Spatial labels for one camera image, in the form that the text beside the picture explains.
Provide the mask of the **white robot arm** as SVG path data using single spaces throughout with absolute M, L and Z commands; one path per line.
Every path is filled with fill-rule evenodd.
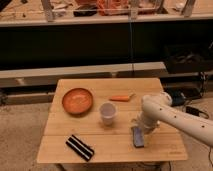
M 144 95 L 137 120 L 142 132 L 150 134 L 161 121 L 213 148 L 213 121 L 177 110 L 171 104 L 172 98 L 166 92 Z

